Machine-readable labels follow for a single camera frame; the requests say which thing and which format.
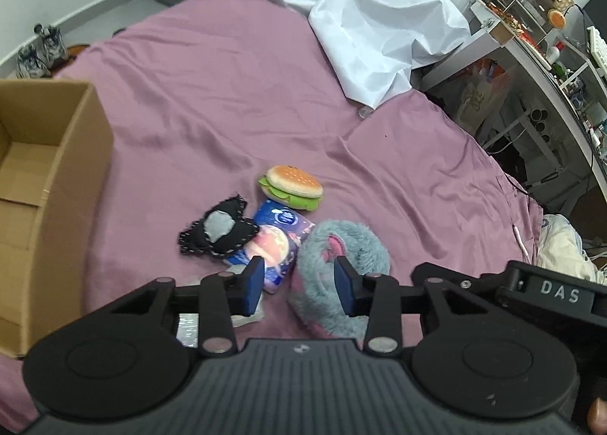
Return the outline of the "clear plastic pack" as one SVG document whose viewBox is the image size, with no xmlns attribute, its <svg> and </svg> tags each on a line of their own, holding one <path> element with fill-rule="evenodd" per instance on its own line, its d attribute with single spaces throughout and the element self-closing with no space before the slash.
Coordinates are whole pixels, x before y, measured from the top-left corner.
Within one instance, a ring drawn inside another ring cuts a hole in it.
<svg viewBox="0 0 607 435">
<path fill-rule="evenodd" d="M 198 285 L 175 290 L 178 316 L 176 335 L 183 345 L 207 356 L 237 352 L 234 316 L 251 318 L 263 293 L 263 276 L 230 271 L 211 274 Z"/>
</svg>

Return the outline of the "black felt cat toy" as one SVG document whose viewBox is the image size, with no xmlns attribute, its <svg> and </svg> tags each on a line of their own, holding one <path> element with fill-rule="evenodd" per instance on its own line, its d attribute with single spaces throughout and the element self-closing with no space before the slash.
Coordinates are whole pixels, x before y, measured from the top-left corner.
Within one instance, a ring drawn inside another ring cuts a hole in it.
<svg viewBox="0 0 607 435">
<path fill-rule="evenodd" d="M 226 258 L 243 249 L 259 233 L 259 225 L 245 216 L 247 202 L 236 194 L 216 204 L 179 233 L 177 244 L 186 256 Z"/>
</svg>

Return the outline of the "grey fluffy plush toy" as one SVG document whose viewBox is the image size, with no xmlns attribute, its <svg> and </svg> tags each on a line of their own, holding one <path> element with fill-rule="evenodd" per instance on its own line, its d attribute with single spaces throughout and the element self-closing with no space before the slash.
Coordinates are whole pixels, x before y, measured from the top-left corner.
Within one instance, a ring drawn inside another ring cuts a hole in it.
<svg viewBox="0 0 607 435">
<path fill-rule="evenodd" d="M 325 220 L 300 246 L 292 271 L 288 303 L 315 337 L 363 340 L 366 317 L 350 318 L 341 308 L 333 265 L 344 256 L 358 274 L 389 274 L 387 248 L 367 226 Z"/>
</svg>

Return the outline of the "blue tissue pack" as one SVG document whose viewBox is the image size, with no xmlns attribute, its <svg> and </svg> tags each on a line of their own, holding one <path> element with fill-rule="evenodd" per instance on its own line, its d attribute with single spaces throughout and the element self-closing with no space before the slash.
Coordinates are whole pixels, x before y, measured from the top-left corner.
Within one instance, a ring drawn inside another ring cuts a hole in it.
<svg viewBox="0 0 607 435">
<path fill-rule="evenodd" d="M 274 200 L 265 200 L 253 221 L 259 232 L 242 249 L 225 260 L 226 263 L 246 265 L 252 257 L 263 257 L 263 289 L 274 294 L 295 265 L 299 248 L 315 227 L 304 215 Z"/>
</svg>

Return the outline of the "plush hamburger toy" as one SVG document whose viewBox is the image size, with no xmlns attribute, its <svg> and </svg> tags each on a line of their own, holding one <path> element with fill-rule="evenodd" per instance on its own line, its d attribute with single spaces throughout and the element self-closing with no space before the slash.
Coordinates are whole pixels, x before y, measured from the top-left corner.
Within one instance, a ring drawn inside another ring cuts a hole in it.
<svg viewBox="0 0 607 435">
<path fill-rule="evenodd" d="M 268 199 L 297 211 L 315 211 L 323 197 L 319 180 L 292 165 L 274 165 L 258 184 Z"/>
</svg>

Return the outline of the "pink bed sheet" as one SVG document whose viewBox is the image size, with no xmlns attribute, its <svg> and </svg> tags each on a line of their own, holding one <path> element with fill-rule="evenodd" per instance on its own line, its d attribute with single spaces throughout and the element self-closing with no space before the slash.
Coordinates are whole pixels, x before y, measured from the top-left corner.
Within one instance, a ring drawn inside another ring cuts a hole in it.
<svg viewBox="0 0 607 435">
<path fill-rule="evenodd" d="M 315 222 L 367 225 L 408 283 L 432 262 L 470 276 L 536 253 L 538 204 L 419 91 L 361 118 L 307 20 L 267 0 L 188 0 L 90 46 L 63 72 L 90 82 L 113 133 L 88 246 L 95 310 L 160 276 L 219 270 L 179 232 L 238 194 L 254 213 L 274 165 L 316 176 Z"/>
</svg>

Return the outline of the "cardboard box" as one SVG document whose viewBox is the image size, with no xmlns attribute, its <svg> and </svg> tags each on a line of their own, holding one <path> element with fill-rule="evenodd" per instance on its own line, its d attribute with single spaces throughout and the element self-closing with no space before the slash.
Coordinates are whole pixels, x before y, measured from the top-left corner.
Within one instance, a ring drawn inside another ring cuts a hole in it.
<svg viewBox="0 0 607 435">
<path fill-rule="evenodd" d="M 80 317 L 113 133 L 92 84 L 1 82 L 1 352 L 20 358 Z"/>
</svg>

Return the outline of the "white desk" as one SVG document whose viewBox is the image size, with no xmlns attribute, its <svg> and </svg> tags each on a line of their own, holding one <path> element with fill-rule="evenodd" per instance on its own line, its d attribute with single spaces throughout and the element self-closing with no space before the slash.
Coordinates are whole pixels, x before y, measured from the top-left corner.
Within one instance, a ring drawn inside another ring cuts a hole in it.
<svg viewBox="0 0 607 435">
<path fill-rule="evenodd" d="M 503 20 L 481 0 L 472 0 L 470 10 L 480 22 L 480 28 L 426 72 L 420 79 L 419 90 L 429 91 L 479 59 L 484 59 L 497 49 L 505 49 L 534 82 L 541 93 L 552 103 L 590 166 L 591 173 L 606 197 L 606 168 L 598 148 L 591 140 L 590 131 L 581 122 L 573 105 L 529 49 L 528 43 L 514 36 Z"/>
</svg>

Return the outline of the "grey sneaker pair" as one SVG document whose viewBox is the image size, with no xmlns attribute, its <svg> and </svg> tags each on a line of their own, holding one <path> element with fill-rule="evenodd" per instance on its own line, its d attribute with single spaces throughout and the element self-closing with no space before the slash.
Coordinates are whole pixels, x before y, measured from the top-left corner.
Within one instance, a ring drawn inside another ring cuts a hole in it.
<svg viewBox="0 0 607 435">
<path fill-rule="evenodd" d="M 59 27 L 34 27 L 36 39 L 23 46 L 16 57 L 17 78 L 46 78 L 52 76 L 52 68 L 68 62 L 69 52 Z"/>
</svg>

